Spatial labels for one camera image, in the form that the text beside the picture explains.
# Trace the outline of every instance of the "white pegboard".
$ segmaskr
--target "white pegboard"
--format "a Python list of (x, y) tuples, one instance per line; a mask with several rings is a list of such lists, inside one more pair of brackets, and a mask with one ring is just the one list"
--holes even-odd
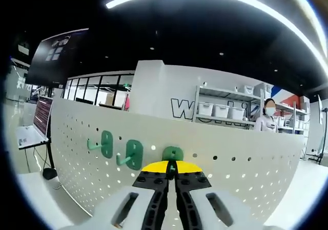
[[(126, 142), (143, 145), (143, 166), (161, 160), (162, 151), (177, 146), (184, 160), (200, 166), (211, 185), (227, 190), (265, 222), (285, 194), (297, 167), (302, 137), (224, 128), (169, 120), (56, 99), (52, 110), (52, 150), (58, 176), (68, 193), (92, 214), (94, 206), (123, 185), (132, 185), (139, 171), (118, 167)], [(87, 139), (100, 142), (101, 132), (114, 139), (111, 159), (100, 149), (88, 151)], [(182, 229), (171, 182), (169, 207), (162, 229)]]

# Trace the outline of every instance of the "black ceiling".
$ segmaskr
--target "black ceiling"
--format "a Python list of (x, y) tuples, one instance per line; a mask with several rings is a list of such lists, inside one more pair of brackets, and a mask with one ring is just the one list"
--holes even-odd
[[(31, 52), (44, 38), (89, 27), (71, 76), (134, 70), (138, 60), (161, 59), (245, 75), (310, 98), (325, 91), (318, 86), (327, 79), (307, 46), (256, 8), (233, 0), (135, 0), (108, 10), (108, 1), (27, 0), (15, 11), (16, 26)], [(303, 32), (314, 37), (304, 21)]]

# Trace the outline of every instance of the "face mask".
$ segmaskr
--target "face mask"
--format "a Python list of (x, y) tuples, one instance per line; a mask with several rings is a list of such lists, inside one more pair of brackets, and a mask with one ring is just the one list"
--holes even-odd
[(273, 116), (273, 114), (275, 114), (275, 112), (276, 112), (276, 108), (268, 107), (265, 109), (265, 112), (268, 116)]

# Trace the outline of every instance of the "woman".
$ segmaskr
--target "woman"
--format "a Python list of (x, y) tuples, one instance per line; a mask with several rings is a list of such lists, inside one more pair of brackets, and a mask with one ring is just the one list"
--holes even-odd
[(256, 120), (254, 130), (278, 133), (277, 124), (272, 117), (275, 112), (276, 103), (273, 99), (268, 98), (264, 102), (263, 115)]

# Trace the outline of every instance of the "floor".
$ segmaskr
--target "floor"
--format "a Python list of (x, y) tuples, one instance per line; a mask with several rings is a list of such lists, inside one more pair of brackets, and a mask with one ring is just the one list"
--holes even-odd
[[(22, 124), (31, 124), (27, 122), (32, 120), (23, 118), (29, 114), (23, 113), (23, 109), (24, 103), (9, 100), (5, 102), (7, 147), (23, 192), (36, 212), (49, 223), (52, 229), (82, 223), (89, 219), (89, 216), (77, 206), (63, 188), (54, 189), (52, 182), (45, 181), (40, 173), (46, 158), (46, 147), (41, 146), (36, 150), (27, 149), (26, 154), (25, 151), (18, 150), (14, 135), (15, 128)], [(287, 193), (265, 224), (294, 229), (317, 200), (327, 178), (327, 167), (310, 161), (300, 161)]]

